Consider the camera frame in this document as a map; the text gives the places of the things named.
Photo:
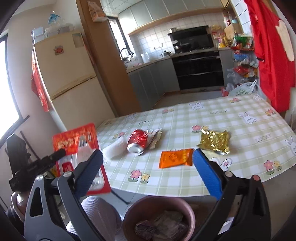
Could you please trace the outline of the person's left hand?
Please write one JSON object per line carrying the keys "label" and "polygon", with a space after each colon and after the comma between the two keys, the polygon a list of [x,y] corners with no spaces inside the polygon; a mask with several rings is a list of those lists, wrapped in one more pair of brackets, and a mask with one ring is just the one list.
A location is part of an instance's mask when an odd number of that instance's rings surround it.
{"label": "person's left hand", "polygon": [[22,222],[25,220],[26,208],[30,192],[14,192],[11,196],[11,203],[14,211]]}

